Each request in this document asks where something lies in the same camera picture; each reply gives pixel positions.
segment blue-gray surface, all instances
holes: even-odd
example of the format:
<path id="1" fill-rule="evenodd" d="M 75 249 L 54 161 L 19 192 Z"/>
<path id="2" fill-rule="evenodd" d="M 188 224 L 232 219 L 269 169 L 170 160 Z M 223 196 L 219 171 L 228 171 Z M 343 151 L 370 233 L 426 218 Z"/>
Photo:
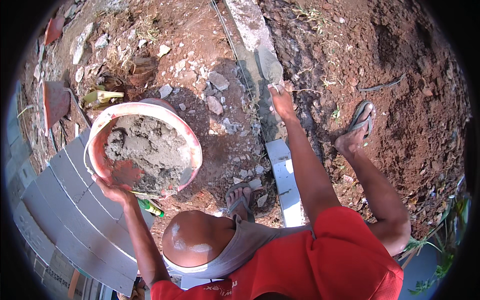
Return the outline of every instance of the blue-gray surface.
<path id="1" fill-rule="evenodd" d="M 414 256 L 404 270 L 403 286 L 399 300 L 426 300 L 430 299 L 435 292 L 436 284 L 426 293 L 411 295 L 409 289 L 415 290 L 417 281 L 427 280 L 432 277 L 437 267 L 436 249 L 430 245 L 423 246 L 419 256 Z"/>

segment green bottle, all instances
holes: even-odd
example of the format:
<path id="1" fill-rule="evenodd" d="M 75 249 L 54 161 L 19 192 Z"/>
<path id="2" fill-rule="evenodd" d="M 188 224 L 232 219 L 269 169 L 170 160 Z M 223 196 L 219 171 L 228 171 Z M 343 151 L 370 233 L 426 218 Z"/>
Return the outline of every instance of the green bottle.
<path id="1" fill-rule="evenodd" d="M 154 214 L 155 216 L 163 217 L 165 215 L 165 212 L 161 209 L 156 208 L 153 206 L 150 201 L 147 199 L 139 199 L 137 197 L 138 205 L 140 206 L 141 209 L 146 210 L 147 212 L 150 212 Z"/>

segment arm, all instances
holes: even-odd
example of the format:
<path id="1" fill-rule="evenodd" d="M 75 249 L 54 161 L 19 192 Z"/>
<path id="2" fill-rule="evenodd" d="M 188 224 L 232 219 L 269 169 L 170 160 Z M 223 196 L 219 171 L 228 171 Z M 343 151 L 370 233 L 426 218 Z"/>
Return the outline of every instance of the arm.
<path id="1" fill-rule="evenodd" d="M 123 207 L 128 232 L 137 258 L 138 269 L 149 287 L 160 280 L 170 281 L 170 275 L 155 245 L 137 202 L 137 197 L 118 186 L 107 185 L 98 175 L 92 179 L 102 189 L 103 194 Z"/>
<path id="2" fill-rule="evenodd" d="M 305 213 L 314 226 L 317 216 L 327 208 L 341 206 L 322 162 L 312 150 L 305 132 L 292 106 L 292 99 L 281 85 L 276 89 L 269 85 L 277 113 L 282 118 L 288 133 L 295 181 L 300 192 Z"/>

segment red shirt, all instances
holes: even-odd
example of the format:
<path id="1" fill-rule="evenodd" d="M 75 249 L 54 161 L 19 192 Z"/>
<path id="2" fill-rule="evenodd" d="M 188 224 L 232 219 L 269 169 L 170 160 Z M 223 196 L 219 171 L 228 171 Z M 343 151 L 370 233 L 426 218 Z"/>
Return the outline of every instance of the red shirt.
<path id="1" fill-rule="evenodd" d="M 403 270 L 347 207 L 323 211 L 313 229 L 261 247 L 228 279 L 183 291 L 169 281 L 152 286 L 153 300 L 255 299 L 278 292 L 293 299 L 397 299 Z"/>

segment person's left hand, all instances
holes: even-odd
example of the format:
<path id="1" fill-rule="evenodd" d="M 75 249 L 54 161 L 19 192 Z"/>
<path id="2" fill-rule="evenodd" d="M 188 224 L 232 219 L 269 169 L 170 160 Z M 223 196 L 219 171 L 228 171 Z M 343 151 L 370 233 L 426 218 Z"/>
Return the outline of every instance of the person's left hand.
<path id="1" fill-rule="evenodd" d="M 105 197 L 120 203 L 122 207 L 127 204 L 137 203 L 137 197 L 132 192 L 116 185 L 106 184 L 97 174 L 93 174 L 92 179 L 100 187 Z"/>

